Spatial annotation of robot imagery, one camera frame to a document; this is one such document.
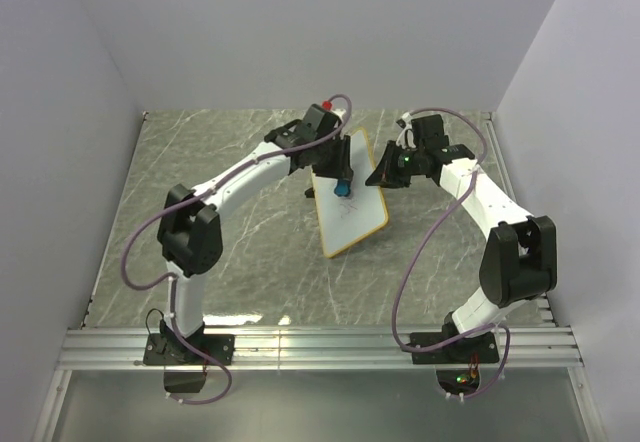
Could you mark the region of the aluminium front rail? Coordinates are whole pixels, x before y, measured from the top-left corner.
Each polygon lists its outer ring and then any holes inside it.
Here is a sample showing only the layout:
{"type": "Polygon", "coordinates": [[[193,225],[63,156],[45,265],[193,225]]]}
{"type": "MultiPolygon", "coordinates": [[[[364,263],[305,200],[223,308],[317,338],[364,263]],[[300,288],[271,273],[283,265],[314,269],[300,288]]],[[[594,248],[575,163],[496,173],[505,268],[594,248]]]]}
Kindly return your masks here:
{"type": "MultiPolygon", "coordinates": [[[[411,356],[383,326],[237,326],[209,327],[208,334],[235,337],[230,369],[259,370],[404,370],[415,369],[411,356]]],[[[143,364],[147,331],[143,328],[70,330],[63,341],[59,370],[147,370],[143,364]]],[[[581,367],[583,360],[569,328],[514,327],[506,367],[581,367]]]]}

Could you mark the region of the blue whiteboard eraser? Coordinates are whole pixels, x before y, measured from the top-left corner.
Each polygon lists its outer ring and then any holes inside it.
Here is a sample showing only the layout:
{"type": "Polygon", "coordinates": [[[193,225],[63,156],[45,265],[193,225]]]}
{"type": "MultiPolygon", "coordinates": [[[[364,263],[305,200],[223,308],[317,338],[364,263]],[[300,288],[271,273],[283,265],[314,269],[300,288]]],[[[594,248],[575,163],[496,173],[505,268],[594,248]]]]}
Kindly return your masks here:
{"type": "Polygon", "coordinates": [[[348,198],[351,196],[351,181],[339,179],[334,187],[334,194],[339,198],[348,198]]]}

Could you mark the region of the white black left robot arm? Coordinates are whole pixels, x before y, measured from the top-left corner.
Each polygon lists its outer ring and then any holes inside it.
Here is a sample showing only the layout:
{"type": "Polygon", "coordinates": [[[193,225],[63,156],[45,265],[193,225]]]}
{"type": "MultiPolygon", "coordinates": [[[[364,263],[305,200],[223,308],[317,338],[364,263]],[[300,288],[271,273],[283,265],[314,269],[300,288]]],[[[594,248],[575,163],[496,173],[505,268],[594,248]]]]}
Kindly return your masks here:
{"type": "Polygon", "coordinates": [[[162,331],[166,350],[180,364],[202,352],[204,275],[223,252],[223,222],[265,187],[310,167],[341,180],[339,157],[347,117],[311,106],[301,119],[276,127],[239,162],[192,188],[167,194],[157,239],[166,261],[169,298],[162,331]]]}

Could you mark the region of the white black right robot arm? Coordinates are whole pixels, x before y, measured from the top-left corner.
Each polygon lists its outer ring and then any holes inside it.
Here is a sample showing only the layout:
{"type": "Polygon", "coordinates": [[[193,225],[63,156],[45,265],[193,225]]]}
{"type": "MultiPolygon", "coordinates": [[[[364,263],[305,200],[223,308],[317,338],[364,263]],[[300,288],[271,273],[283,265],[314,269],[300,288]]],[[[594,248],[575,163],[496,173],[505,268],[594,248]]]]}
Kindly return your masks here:
{"type": "Polygon", "coordinates": [[[476,337],[501,326],[513,307],[556,287],[556,226],[550,217],[535,217],[514,202],[464,145],[405,148],[389,141],[366,183],[379,188],[407,188],[415,176],[433,180],[453,201],[423,236],[402,275],[401,289],[406,287],[427,243],[457,209],[464,209],[472,218],[486,245],[479,287],[452,312],[452,330],[441,341],[417,346],[404,342],[396,325],[391,327],[391,333],[404,352],[426,354],[442,350],[448,359],[461,362],[475,352],[476,337]]]}

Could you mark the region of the orange framed whiteboard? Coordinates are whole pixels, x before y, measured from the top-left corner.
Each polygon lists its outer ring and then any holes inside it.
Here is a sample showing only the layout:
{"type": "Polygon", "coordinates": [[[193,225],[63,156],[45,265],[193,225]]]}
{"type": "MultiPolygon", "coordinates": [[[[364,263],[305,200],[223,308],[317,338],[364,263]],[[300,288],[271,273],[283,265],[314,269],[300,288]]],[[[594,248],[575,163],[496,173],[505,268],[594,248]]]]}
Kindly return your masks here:
{"type": "Polygon", "coordinates": [[[350,136],[350,164],[354,171],[350,193],[338,196],[336,180],[311,175],[320,240],[326,258],[336,257],[389,222],[382,189],[365,185],[374,171],[368,133],[364,127],[358,127],[350,136]]]}

